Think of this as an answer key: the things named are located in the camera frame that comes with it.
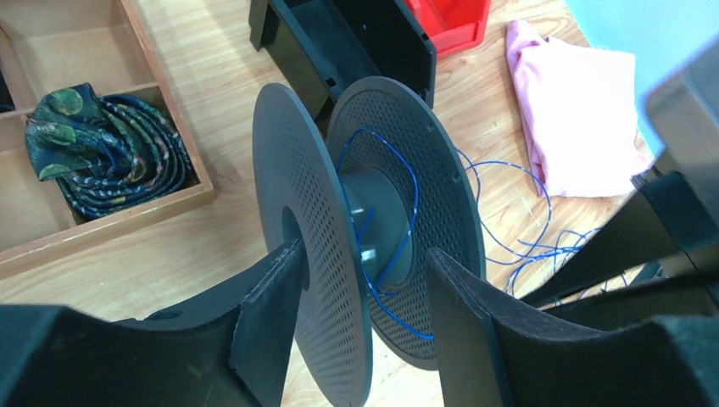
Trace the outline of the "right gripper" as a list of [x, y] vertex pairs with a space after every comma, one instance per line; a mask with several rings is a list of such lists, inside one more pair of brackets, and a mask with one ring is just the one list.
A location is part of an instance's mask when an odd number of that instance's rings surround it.
[[718, 45], [658, 86], [644, 107], [663, 152], [636, 177], [638, 190], [525, 303], [545, 305], [646, 263], [669, 277], [718, 272]]

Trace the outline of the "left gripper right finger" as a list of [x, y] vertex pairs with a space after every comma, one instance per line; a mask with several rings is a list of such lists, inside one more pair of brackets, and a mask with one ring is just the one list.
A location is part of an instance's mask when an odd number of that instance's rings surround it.
[[447, 406], [715, 406], [718, 275], [652, 280], [540, 310], [426, 255]]

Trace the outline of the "grey filament spool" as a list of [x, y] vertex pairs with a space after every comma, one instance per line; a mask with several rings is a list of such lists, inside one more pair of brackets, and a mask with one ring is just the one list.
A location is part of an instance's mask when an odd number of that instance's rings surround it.
[[476, 200], [437, 116], [401, 82], [369, 76], [346, 89], [321, 134], [298, 95], [270, 83], [252, 136], [266, 247], [304, 242], [295, 340], [326, 399], [365, 403], [374, 336], [436, 369], [426, 252], [486, 275]]

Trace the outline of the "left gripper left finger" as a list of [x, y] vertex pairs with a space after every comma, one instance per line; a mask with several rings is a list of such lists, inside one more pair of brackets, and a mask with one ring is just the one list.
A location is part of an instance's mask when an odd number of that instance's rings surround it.
[[1, 308], [4, 406], [277, 406], [305, 274], [300, 240], [142, 320]]

